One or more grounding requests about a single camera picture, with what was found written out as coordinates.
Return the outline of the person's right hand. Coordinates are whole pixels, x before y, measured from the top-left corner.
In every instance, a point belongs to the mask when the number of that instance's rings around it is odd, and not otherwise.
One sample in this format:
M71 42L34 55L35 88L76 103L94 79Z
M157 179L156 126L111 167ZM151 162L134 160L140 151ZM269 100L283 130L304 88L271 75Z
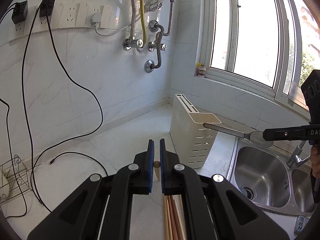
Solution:
M312 175L320 178L320 154L317 146L313 145L310 152L310 161L312 167Z

